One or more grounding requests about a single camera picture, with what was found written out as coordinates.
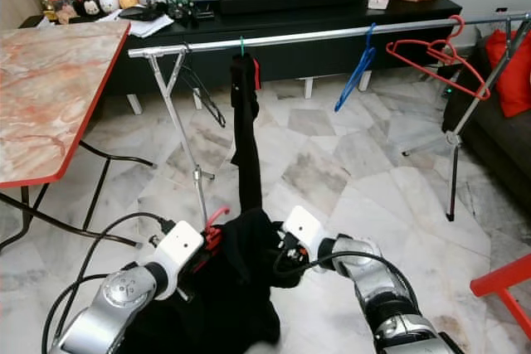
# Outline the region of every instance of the marble floor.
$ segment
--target marble floor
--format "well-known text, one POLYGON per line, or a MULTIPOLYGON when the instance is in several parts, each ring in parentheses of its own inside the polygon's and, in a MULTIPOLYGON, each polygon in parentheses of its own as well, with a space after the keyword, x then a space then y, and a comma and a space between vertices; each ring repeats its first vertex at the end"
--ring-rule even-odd
MULTIPOLYGON (((466 353, 531 352, 499 301, 477 299, 469 289, 473 278, 531 251, 529 215, 465 148, 456 220, 446 221, 448 148, 439 143, 409 158, 401 155, 440 132, 441 87, 421 81, 414 70, 374 73, 368 91, 353 93, 336 114, 346 79, 317 79, 307 100, 300 81, 264 84, 256 141, 266 212, 284 220, 293 206, 302 205, 334 233, 372 237, 411 280, 423 313, 466 353)), ((208 210, 228 205, 230 218, 239 214, 237 169, 229 162, 233 112, 227 89, 213 95, 227 118, 226 129, 208 112, 196 111, 190 95, 177 94, 174 101, 196 160, 217 175, 205 184, 208 210)), ((114 162, 91 227, 101 230, 124 214, 146 210, 200 229, 180 137, 158 95, 140 101, 140 116, 132 115, 125 99, 104 101, 85 140, 110 153, 151 159, 158 168, 114 162)), ((65 177, 51 185, 42 209, 80 225, 102 166, 80 148, 65 177)), ((17 230, 19 220, 17 211, 0 204, 2 239, 17 230)), ((116 232, 145 240, 156 231, 150 221, 134 220, 116 232)), ((0 255, 1 353, 39 352, 48 308, 75 278, 89 244, 34 221, 27 237, 0 255)), ((148 245, 136 250, 104 242, 89 273, 114 271, 149 251, 148 245)), ((97 283, 84 286, 74 310, 84 307, 96 288, 97 283)), ((531 313, 531 284, 513 292, 531 313)), ((307 272, 296 289, 273 289, 272 301, 281 319, 281 341, 275 347, 259 344, 251 353, 373 352, 352 284, 337 274, 307 272)))

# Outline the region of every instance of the marble tabletop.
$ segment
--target marble tabletop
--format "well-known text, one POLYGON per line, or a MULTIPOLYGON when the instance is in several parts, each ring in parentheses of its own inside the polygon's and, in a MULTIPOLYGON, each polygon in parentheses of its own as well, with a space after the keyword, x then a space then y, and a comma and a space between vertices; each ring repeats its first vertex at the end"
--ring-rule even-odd
POLYGON ((128 29, 101 22, 0 32, 0 187, 63 176, 128 29))

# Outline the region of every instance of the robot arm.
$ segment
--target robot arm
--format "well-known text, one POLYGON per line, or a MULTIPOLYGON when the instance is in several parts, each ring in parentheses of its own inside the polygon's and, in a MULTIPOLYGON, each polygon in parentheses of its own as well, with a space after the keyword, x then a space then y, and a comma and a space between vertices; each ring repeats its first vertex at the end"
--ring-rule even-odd
POLYGON ((175 292, 179 271, 202 244, 202 235, 186 221, 178 222, 141 265, 107 276, 92 304, 77 315, 50 353, 114 352, 140 310, 175 292))
MULTIPOLYGON (((381 257, 371 240, 331 235, 304 208, 297 206, 282 229, 303 246, 310 261, 356 251, 381 257)), ((414 293, 389 267, 375 259, 343 255, 320 265, 320 271, 337 271, 354 282, 356 296, 374 336, 378 354, 462 353, 444 333, 439 335, 417 307, 414 293)))
MULTIPOLYGON (((351 279, 365 318, 373 331, 378 354, 462 354, 444 333, 437 334, 422 317, 411 287, 397 271, 375 259, 339 252, 355 251, 381 256, 371 240, 346 235, 332 238, 304 208, 297 206, 282 226, 288 249, 302 246, 309 260, 320 262, 317 271, 337 271, 351 279)), ((153 299, 163 300, 178 290, 183 268, 198 262, 204 239, 186 221, 180 221, 140 265, 110 274, 92 304, 83 310, 51 354, 111 354, 122 342, 125 329, 153 299)))

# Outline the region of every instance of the black cabinet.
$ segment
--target black cabinet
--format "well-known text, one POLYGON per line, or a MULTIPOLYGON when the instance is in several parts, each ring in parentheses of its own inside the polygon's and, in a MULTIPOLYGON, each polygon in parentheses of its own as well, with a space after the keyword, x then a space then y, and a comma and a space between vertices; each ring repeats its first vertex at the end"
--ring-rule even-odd
MULTIPOLYGON (((368 10, 365 5, 341 7, 320 7, 288 12, 221 16, 200 22, 197 28, 183 28, 173 24, 160 32, 139 39, 129 36, 119 54, 114 69, 105 87, 106 95, 125 95, 158 90, 153 72, 145 59, 130 59, 127 51, 134 48, 168 46, 186 43, 225 41, 260 36, 287 35, 301 32, 317 32, 352 27, 368 27, 399 22, 414 22, 448 18, 459 14, 461 7, 450 0, 430 2, 403 2, 392 0, 385 11, 368 10)), ((415 38, 427 41, 447 37, 451 28, 426 29, 413 32, 398 32, 373 36, 377 55, 372 69, 404 66, 398 59, 385 52, 390 41, 415 38)), ((265 46, 251 49, 262 65, 263 80, 280 80, 317 75, 332 75, 352 72, 365 47, 365 37, 356 36, 329 41, 312 41, 282 46, 265 46)), ((226 85, 229 82, 228 67, 237 50, 211 51, 187 56, 187 63, 208 87, 226 85)), ((420 64, 433 62, 418 48, 408 53, 420 64)), ((161 69, 168 78, 176 56, 158 59, 161 69)))

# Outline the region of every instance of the red chair leg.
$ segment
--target red chair leg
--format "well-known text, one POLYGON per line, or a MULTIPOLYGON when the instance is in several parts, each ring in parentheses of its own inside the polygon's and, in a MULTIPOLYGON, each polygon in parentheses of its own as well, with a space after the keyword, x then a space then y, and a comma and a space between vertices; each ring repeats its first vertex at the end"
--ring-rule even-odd
POLYGON ((530 278, 531 255, 527 255, 470 282, 470 289, 477 297, 496 293, 513 314, 514 319, 522 327, 529 340, 531 340, 531 319, 510 294, 508 288, 530 278))

